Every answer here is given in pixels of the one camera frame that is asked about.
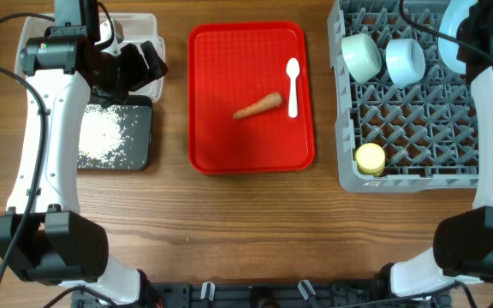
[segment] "clear plastic container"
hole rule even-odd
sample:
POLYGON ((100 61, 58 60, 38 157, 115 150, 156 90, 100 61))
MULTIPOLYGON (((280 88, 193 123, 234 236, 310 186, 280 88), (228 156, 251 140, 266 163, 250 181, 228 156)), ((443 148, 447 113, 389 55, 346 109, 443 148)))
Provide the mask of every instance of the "clear plastic container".
MULTIPOLYGON (((165 60, 164 41, 157 35, 157 20, 152 14, 144 13, 110 13, 111 18, 119 21, 123 27, 123 34, 125 39, 119 44, 124 46, 125 44, 135 44, 138 46, 140 53, 142 49, 140 44, 145 41, 151 41, 155 50, 165 60)), ((104 14, 100 14, 100 23, 107 21, 104 14)), ((20 52, 29 38, 40 37, 45 33, 45 29, 53 25, 52 22, 44 19, 27 17, 22 28, 21 40, 18 43, 18 51, 16 52, 15 60, 15 73, 25 77, 22 73, 22 65, 20 59, 20 52)), ((153 102, 157 102, 161 98, 161 92, 163 90, 163 78, 155 80, 151 84, 146 85, 136 92, 130 92, 134 95, 146 95, 151 98, 153 102)))

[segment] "white cup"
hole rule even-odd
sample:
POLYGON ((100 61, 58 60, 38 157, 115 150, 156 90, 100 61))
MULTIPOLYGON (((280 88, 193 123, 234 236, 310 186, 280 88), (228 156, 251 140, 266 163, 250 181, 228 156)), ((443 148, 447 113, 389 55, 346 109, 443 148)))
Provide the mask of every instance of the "white cup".
POLYGON ((424 51, 412 38, 392 39, 385 49, 389 77, 399 88, 420 81, 425 74, 424 51))
POLYGON ((382 58, 374 40, 366 33, 342 39, 342 54, 349 73, 365 83, 382 69, 382 58))

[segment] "dish rack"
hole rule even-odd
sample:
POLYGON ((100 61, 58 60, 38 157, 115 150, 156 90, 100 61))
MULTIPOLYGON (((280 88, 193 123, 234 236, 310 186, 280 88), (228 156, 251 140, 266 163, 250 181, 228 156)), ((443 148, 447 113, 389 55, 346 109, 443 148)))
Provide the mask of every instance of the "dish rack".
MULTIPOLYGON (((327 20, 330 63, 336 77, 335 124, 342 187, 358 193, 412 193, 433 188, 476 188, 478 125, 470 89, 440 60, 437 38, 410 27, 397 0, 336 0, 327 20), (393 85, 382 71, 364 84, 350 76, 342 38, 372 36, 385 63, 391 39, 416 39, 425 54, 425 76, 411 86, 393 85), (386 153, 383 175, 362 175, 354 151, 376 143, 386 153)), ((405 1, 408 17, 438 29, 449 0, 405 1)))

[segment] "white spoon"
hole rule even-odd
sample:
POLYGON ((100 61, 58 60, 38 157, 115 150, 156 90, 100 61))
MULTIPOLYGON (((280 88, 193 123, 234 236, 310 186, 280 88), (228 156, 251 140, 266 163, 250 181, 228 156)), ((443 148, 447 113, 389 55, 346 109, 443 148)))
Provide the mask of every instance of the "white spoon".
POLYGON ((288 96, 288 116, 298 116, 298 98, 296 96, 296 78, 300 74, 300 64, 296 58, 288 60, 287 75, 290 77, 290 95, 288 96))

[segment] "orange carrot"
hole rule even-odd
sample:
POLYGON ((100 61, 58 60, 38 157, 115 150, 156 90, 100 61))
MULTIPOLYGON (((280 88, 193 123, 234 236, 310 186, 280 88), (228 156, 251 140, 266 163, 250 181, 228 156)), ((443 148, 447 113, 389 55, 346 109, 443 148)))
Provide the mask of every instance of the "orange carrot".
POLYGON ((257 103, 239 110, 233 114, 234 119, 242 119, 247 116, 256 115, 260 112, 278 107, 282 103, 282 97, 279 92, 273 92, 265 98, 260 99, 257 103))

